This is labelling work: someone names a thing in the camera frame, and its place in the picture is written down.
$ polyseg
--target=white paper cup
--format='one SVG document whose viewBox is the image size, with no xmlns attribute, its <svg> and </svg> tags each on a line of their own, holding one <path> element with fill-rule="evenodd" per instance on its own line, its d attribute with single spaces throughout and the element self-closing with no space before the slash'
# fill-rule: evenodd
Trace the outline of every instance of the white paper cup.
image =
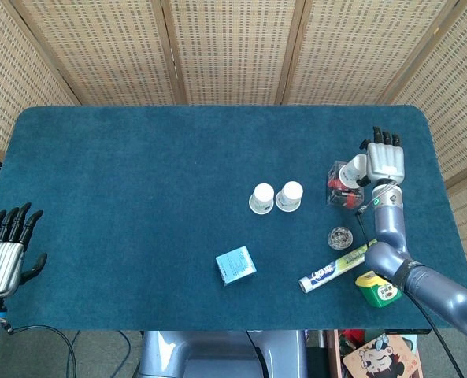
<svg viewBox="0 0 467 378">
<path fill-rule="evenodd" d="M 275 191 L 267 183 L 260 183 L 249 198 L 249 207 L 256 214 L 267 214 L 273 209 L 273 194 Z"/>
<path fill-rule="evenodd" d="M 364 154 L 359 154 L 351 161 L 340 168 L 338 177 L 343 185 L 351 189 L 358 189 L 357 180 L 362 179 L 366 172 L 367 157 Z"/>
<path fill-rule="evenodd" d="M 295 211 L 302 204 L 303 187 L 296 181 L 289 181 L 282 190 L 277 193 L 275 203 L 277 207 L 286 213 Z"/>
</svg>

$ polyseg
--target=blue box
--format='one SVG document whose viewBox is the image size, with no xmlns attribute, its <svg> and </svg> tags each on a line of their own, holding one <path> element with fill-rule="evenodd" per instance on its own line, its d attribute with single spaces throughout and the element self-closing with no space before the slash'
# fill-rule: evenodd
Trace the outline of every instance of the blue box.
<svg viewBox="0 0 467 378">
<path fill-rule="evenodd" d="M 246 246 L 217 256 L 216 261 L 225 285 L 256 272 Z"/>
</svg>

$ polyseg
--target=robotic hand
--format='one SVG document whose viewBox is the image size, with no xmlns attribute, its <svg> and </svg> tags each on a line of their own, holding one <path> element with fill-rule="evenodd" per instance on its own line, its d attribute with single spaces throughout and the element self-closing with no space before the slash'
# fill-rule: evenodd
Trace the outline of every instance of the robotic hand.
<svg viewBox="0 0 467 378">
<path fill-rule="evenodd" d="M 6 321 L 4 299 L 14 294 L 19 286 L 37 276 L 46 264 L 47 254 L 41 254 L 32 269 L 21 272 L 24 252 L 32 237 L 35 223 L 43 215 L 42 210 L 39 210 L 24 223 L 30 206 L 30 203 L 26 203 L 8 213 L 5 210 L 0 212 L 0 332 L 2 328 L 10 331 L 10 325 Z"/>
<path fill-rule="evenodd" d="M 399 136 L 373 128 L 373 142 L 365 139 L 357 155 L 340 171 L 342 184 L 354 188 L 373 183 L 377 243 L 366 251 L 365 263 L 392 282 L 413 300 L 425 304 L 445 321 L 467 335 L 467 289 L 433 269 L 414 261 L 406 246 L 402 190 L 405 178 L 404 155 Z"/>
<path fill-rule="evenodd" d="M 391 138 L 389 132 L 382 134 L 378 127 L 374 127 L 373 131 L 374 142 L 365 139 L 359 147 L 368 153 L 356 155 L 340 169 L 339 179 L 345 187 L 356 189 L 370 183 L 377 186 L 392 182 L 399 185 L 405 179 L 401 139 L 396 134 Z"/>
</svg>

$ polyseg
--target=cartoon character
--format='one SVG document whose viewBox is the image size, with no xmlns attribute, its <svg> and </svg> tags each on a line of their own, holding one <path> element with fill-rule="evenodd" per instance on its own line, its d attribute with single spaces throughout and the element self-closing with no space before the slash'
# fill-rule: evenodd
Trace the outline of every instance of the cartoon character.
<svg viewBox="0 0 467 378">
<path fill-rule="evenodd" d="M 379 337 L 369 349 L 360 350 L 359 356 L 368 378 L 398 378 L 405 372 L 405 365 L 399 361 L 399 354 L 394 354 L 386 335 Z"/>
</svg>

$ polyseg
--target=yellow container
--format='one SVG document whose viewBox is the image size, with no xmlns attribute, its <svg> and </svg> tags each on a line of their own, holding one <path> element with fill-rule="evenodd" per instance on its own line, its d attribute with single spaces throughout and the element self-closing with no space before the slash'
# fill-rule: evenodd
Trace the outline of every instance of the yellow container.
<svg viewBox="0 0 467 378">
<path fill-rule="evenodd" d="M 392 283 L 378 277 L 369 271 L 356 279 L 356 286 L 365 296 L 366 301 L 374 307 L 384 307 L 401 297 L 399 291 Z"/>
</svg>

